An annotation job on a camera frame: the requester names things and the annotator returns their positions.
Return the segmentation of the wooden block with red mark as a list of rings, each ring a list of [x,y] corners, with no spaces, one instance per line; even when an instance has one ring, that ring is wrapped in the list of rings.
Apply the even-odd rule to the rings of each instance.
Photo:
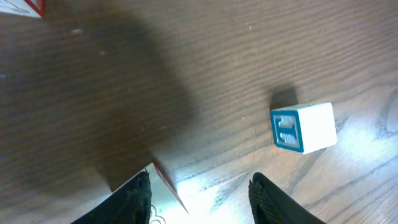
[[[152,191],[149,224],[190,223],[191,219],[187,209],[185,208],[175,189],[172,187],[163,173],[161,173],[160,169],[155,164],[150,163],[138,173],[145,170],[149,172],[150,187]]]

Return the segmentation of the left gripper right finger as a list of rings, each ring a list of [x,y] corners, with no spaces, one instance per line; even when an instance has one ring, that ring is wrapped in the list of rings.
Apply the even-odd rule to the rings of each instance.
[[[248,195],[255,224],[325,224],[260,172],[249,181]]]

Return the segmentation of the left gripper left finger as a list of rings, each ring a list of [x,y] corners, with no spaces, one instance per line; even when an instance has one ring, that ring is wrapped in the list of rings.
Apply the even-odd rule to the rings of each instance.
[[[149,224],[151,198],[149,172],[141,171],[72,224]]]

